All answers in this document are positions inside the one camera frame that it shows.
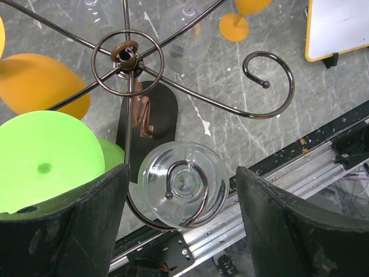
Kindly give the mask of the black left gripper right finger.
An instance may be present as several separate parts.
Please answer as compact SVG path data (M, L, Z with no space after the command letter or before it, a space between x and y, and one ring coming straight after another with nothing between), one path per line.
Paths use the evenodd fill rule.
M245 167L235 178L256 276L368 276L368 221L311 204Z

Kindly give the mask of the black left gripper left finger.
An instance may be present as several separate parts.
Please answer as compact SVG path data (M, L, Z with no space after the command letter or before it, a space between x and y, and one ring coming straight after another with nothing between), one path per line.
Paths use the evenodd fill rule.
M129 172L120 164L60 196L1 213L1 276L107 276Z

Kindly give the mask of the clear wine glass front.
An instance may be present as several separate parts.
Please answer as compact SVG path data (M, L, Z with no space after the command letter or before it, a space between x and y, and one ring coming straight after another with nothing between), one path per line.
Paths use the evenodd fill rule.
M215 151L173 141L147 154L138 172L138 186L158 220L174 229L194 229L223 209L229 175Z

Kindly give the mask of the orange plastic wine glass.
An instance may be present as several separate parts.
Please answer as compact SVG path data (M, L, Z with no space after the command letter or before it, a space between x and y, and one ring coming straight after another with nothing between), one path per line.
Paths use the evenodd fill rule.
M236 0L237 13L224 15L219 22L219 30L224 38L231 42L244 40L249 33L245 16L257 14L264 10L272 0Z

